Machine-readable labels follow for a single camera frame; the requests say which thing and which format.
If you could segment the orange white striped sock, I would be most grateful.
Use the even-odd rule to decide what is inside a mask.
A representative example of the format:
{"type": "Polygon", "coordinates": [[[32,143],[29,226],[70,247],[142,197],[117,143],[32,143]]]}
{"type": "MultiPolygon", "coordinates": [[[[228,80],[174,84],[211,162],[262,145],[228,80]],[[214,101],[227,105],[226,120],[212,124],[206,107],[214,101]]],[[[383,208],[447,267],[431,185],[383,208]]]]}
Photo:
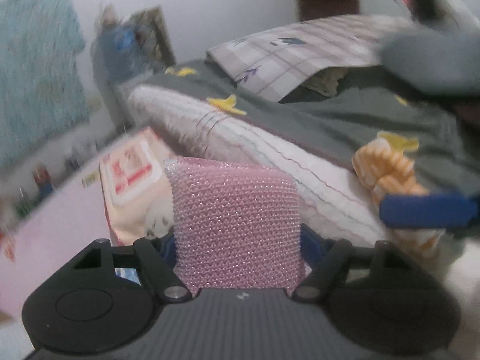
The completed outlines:
{"type": "MultiPolygon", "coordinates": [[[[377,137],[360,147],[352,157],[352,166],[360,183],[368,189],[373,204],[388,194],[426,196],[430,191],[416,180],[414,161],[407,152],[419,149],[417,138],[407,138],[394,133],[379,132],[377,137]]],[[[431,260],[439,251],[443,229],[408,230],[393,229],[391,237],[404,252],[414,258],[431,260]]]]}

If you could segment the pink glitter sponge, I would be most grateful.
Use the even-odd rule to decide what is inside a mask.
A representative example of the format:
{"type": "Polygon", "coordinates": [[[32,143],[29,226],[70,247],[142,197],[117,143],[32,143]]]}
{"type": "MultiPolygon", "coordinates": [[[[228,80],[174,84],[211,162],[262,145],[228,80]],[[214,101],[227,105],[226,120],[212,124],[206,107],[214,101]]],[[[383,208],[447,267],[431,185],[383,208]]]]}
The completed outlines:
{"type": "Polygon", "coordinates": [[[201,158],[167,162],[176,272],[203,289],[283,289],[305,276],[299,195],[285,172],[201,158]]]}

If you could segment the white knitted blanket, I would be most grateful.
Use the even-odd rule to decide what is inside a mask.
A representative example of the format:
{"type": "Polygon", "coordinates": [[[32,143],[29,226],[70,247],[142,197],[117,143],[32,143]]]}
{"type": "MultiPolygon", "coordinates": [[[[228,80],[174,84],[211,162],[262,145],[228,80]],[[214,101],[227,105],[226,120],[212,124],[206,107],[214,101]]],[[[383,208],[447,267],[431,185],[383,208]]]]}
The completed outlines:
{"type": "Polygon", "coordinates": [[[289,174],[297,185],[301,220],[319,235],[346,238],[355,245],[388,238],[368,194],[347,169],[171,89],[137,86],[127,106],[194,157],[260,164],[289,174]]]}

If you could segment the person with black hair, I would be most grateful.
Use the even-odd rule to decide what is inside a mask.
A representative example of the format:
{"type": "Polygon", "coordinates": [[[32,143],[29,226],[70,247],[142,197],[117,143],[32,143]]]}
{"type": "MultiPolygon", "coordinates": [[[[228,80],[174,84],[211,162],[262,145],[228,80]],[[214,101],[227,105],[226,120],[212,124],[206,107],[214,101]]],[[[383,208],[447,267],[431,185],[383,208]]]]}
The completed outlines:
{"type": "Polygon", "coordinates": [[[479,18],[461,0],[398,0],[413,21],[431,29],[479,29],[479,18]]]}

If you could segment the pink wet wipes pack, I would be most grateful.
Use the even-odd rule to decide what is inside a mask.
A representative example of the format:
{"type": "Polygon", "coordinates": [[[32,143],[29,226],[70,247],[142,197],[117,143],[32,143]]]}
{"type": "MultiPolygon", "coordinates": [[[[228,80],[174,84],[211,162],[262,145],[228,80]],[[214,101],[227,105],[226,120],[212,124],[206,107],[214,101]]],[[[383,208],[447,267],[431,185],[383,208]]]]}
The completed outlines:
{"type": "Polygon", "coordinates": [[[174,151],[151,127],[128,136],[99,161],[106,221],[120,245],[166,236],[174,225],[164,163],[174,151]]]}

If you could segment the grey star-patterned blanket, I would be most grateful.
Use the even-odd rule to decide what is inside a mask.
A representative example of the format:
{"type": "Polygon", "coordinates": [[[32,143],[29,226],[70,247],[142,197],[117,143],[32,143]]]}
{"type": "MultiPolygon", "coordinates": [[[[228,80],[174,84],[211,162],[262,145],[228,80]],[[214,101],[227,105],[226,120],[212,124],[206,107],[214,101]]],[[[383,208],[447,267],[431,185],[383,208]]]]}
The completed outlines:
{"type": "Polygon", "coordinates": [[[479,131],[416,94],[381,67],[352,69],[335,97],[299,87],[270,102],[235,84],[215,63],[193,61],[196,73],[157,74],[143,83],[195,100],[237,98],[242,120],[291,141],[338,166],[348,167],[360,147],[379,132],[416,138],[416,174],[432,189],[479,193],[479,131]]]}

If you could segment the plaid pink pillow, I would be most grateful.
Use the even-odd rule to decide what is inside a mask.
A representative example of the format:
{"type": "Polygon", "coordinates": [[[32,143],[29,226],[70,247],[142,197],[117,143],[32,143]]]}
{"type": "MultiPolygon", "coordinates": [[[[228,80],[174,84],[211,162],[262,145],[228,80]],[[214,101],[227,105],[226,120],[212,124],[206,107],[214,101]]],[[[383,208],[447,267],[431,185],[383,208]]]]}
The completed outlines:
{"type": "Polygon", "coordinates": [[[238,86],[280,102],[322,70],[377,66],[383,39],[413,26],[394,16],[332,16],[227,41],[209,49],[208,56],[238,86]]]}

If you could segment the teal floral hanging cloth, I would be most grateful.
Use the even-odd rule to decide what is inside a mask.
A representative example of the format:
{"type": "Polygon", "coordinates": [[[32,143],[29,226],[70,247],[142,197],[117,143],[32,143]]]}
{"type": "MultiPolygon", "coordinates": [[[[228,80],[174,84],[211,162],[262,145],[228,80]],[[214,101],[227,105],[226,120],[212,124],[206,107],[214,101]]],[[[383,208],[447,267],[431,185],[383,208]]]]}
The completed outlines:
{"type": "Polygon", "coordinates": [[[89,118],[71,0],[1,2],[1,166],[89,118]]]}

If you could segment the blue water dispenser bottle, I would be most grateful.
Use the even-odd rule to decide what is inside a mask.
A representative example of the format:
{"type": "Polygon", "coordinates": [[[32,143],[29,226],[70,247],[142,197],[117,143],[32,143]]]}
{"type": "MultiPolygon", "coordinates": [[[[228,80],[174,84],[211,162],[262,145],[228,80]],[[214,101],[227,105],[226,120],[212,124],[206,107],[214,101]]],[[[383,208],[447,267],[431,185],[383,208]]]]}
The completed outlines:
{"type": "Polygon", "coordinates": [[[137,26],[123,22],[112,5],[101,10],[91,46],[94,81],[115,126],[137,125],[128,99],[154,70],[137,41],[137,26]]]}

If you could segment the patterned framed board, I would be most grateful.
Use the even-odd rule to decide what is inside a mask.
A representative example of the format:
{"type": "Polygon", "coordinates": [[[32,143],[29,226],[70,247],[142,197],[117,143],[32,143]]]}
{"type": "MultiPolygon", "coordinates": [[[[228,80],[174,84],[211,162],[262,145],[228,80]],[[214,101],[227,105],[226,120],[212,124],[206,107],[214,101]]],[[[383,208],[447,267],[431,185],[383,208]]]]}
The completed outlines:
{"type": "Polygon", "coordinates": [[[133,26],[137,43],[154,69],[176,64],[161,6],[135,12],[127,23],[133,26]]]}

